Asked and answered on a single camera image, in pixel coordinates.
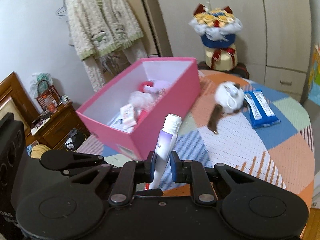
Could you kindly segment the white cream tube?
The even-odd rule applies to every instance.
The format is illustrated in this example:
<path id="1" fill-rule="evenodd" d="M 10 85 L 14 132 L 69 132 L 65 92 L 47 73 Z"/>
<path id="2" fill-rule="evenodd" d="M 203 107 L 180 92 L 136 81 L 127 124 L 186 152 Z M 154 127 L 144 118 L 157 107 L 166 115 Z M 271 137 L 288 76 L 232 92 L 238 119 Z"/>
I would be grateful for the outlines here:
<path id="1" fill-rule="evenodd" d="M 149 185 L 149 189 L 151 190 L 156 189 L 160 184 L 169 160 L 169 155 L 176 144 L 178 130 L 180 129 L 181 124 L 182 118 L 180 116 L 168 114 L 165 117 L 165 122 L 159 133 L 155 148 L 157 158 L 155 162 L 153 182 Z"/>

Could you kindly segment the white wet wipes pack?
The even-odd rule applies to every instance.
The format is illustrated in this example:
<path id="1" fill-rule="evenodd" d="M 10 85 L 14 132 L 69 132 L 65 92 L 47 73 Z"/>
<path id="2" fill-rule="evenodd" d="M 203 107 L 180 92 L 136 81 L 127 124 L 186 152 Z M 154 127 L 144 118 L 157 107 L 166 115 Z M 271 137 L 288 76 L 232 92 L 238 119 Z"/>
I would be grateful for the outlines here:
<path id="1" fill-rule="evenodd" d="M 107 124 L 122 132 L 131 133 L 137 124 L 137 110 L 131 104 L 120 108 L 120 112 Z"/>

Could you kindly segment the pink cardboard box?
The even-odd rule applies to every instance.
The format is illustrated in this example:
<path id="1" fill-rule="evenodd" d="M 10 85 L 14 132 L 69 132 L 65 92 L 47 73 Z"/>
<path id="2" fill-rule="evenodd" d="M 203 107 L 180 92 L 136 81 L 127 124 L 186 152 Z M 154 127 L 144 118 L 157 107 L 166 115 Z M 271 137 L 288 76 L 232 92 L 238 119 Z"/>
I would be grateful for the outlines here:
<path id="1" fill-rule="evenodd" d="M 195 58 L 141 59 L 76 112 L 100 142 L 131 159 L 143 160 L 156 147 L 165 117 L 184 118 L 199 93 Z"/>

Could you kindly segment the white mesh bath sponge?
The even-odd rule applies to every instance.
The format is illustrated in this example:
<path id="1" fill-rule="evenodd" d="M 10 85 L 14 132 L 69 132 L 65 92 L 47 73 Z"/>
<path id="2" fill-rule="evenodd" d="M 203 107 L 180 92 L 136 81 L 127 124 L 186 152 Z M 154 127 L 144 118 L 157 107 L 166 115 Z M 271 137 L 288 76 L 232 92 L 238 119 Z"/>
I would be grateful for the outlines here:
<path id="1" fill-rule="evenodd" d="M 143 93 L 140 91 L 135 91 L 131 93 L 129 98 L 129 104 L 138 109 L 147 110 L 153 103 L 153 97 L 149 93 Z"/>

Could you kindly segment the wooden nightstand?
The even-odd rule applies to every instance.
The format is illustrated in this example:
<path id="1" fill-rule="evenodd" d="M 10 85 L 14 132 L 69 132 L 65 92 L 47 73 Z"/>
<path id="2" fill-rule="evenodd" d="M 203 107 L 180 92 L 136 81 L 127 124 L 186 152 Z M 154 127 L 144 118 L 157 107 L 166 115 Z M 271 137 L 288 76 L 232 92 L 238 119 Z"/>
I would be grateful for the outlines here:
<path id="1" fill-rule="evenodd" d="M 40 144 L 51 149 L 61 150 L 69 132 L 74 128 L 83 132 L 86 137 L 90 136 L 90 132 L 76 114 L 72 103 L 61 104 L 49 121 L 35 135 L 29 133 L 25 137 L 26 144 L 30 145 L 37 140 Z"/>

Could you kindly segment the black bag on floor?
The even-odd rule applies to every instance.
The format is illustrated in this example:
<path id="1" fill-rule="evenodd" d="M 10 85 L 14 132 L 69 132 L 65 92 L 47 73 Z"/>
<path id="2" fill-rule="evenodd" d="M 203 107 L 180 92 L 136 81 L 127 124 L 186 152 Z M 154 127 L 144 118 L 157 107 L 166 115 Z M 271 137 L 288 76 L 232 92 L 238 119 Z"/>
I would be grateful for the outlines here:
<path id="1" fill-rule="evenodd" d="M 69 132 L 64 144 L 64 148 L 67 151 L 75 152 L 83 144 L 83 142 L 86 139 L 87 139 L 87 136 L 83 132 L 74 128 Z"/>

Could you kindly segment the small red basket bag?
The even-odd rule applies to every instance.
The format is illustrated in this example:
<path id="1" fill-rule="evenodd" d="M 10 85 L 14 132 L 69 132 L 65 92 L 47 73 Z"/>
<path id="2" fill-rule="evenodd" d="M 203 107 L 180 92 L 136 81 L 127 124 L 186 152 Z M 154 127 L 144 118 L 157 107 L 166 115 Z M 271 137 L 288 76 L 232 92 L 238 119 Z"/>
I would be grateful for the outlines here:
<path id="1" fill-rule="evenodd" d="M 37 92 L 36 100 L 41 108 L 52 114 L 55 113 L 61 103 L 61 99 L 54 85 L 50 85 L 46 80 L 41 80 L 37 85 Z"/>

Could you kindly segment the wooden bed headboard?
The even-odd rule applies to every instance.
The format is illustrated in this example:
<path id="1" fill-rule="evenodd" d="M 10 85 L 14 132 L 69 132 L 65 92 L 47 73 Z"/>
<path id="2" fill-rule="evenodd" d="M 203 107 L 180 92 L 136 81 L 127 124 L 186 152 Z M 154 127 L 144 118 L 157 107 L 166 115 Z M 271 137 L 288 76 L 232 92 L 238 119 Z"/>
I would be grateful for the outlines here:
<path id="1" fill-rule="evenodd" d="M 11 97 L 23 120 L 29 128 L 35 119 L 39 117 L 39 112 L 32 101 L 27 96 L 15 72 L 10 73 L 1 81 L 1 101 Z"/>

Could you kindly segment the white brown plush toy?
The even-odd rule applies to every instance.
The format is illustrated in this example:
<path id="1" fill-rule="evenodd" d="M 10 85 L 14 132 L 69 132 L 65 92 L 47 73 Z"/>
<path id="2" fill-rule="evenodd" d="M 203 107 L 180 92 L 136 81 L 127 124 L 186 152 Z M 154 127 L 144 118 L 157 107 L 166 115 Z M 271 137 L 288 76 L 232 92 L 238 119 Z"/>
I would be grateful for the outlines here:
<path id="1" fill-rule="evenodd" d="M 214 134 L 218 134 L 217 123 L 221 116 L 238 113 L 245 105 L 244 91 L 239 83 L 226 81 L 218 85 L 214 100 L 215 106 L 207 127 Z"/>

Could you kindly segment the blue tissue pack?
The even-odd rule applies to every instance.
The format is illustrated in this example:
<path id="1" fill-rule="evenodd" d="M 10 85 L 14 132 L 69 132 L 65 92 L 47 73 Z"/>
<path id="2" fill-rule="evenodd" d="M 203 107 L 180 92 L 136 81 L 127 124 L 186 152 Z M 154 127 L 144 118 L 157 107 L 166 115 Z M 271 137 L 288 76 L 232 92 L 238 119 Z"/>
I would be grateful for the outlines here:
<path id="1" fill-rule="evenodd" d="M 244 99 L 248 104 L 249 118 L 253 128 L 269 127 L 280 123 L 262 90 L 244 92 Z"/>

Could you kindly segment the cream green knit cardigan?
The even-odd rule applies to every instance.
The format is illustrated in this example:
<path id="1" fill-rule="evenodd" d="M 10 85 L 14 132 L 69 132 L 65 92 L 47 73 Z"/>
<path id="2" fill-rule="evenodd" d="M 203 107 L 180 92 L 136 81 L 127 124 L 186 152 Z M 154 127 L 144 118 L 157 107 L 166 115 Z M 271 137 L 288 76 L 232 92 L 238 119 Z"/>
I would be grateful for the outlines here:
<path id="1" fill-rule="evenodd" d="M 130 48 L 144 36 L 126 0 L 66 0 L 68 23 L 80 60 Z"/>

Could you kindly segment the gold flower bouquet blue wrap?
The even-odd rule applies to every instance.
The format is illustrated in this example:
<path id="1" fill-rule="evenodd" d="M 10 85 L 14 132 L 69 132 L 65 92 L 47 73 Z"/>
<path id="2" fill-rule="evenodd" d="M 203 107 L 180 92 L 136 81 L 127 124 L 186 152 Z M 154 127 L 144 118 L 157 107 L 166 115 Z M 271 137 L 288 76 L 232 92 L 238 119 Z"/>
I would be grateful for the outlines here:
<path id="1" fill-rule="evenodd" d="M 228 48 L 242 31 L 242 22 L 233 15 L 230 7 L 210 10 L 199 4 L 189 25 L 208 48 Z"/>

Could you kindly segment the colourful striped gift bag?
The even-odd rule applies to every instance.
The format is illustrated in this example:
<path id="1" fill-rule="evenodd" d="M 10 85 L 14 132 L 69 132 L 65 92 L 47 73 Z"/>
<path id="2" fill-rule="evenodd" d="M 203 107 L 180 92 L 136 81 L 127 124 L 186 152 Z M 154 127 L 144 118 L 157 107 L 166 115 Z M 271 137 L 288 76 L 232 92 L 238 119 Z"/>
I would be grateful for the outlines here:
<path id="1" fill-rule="evenodd" d="M 320 105 L 320 58 L 319 44 L 315 44 L 308 79 L 308 99 Z"/>

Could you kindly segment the beige wardrobe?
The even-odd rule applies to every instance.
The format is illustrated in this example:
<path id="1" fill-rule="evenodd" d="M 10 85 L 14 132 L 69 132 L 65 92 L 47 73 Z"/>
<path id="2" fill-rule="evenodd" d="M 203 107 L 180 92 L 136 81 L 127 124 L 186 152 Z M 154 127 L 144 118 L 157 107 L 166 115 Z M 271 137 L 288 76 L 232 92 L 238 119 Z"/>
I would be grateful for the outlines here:
<path id="1" fill-rule="evenodd" d="M 218 69 L 223 47 L 253 81 L 300 98 L 311 52 L 309 0 L 157 0 L 174 56 Z"/>

